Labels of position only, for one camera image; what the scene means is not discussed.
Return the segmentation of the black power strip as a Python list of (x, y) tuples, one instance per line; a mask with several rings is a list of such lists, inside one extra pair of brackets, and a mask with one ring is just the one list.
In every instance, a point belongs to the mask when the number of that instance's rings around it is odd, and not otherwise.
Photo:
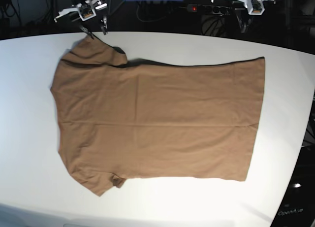
[(203, 5), (203, 4), (188, 4), (186, 7), (188, 12), (198, 13), (202, 15), (231, 15), (232, 9), (226, 6)]

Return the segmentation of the brown T-shirt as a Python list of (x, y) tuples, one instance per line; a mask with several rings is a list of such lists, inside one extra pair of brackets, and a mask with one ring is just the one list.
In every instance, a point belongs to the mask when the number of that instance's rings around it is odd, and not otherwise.
[(89, 36), (65, 53), (51, 86), (59, 155), (95, 195), (133, 178), (244, 181), (265, 59), (221, 65), (135, 64)]

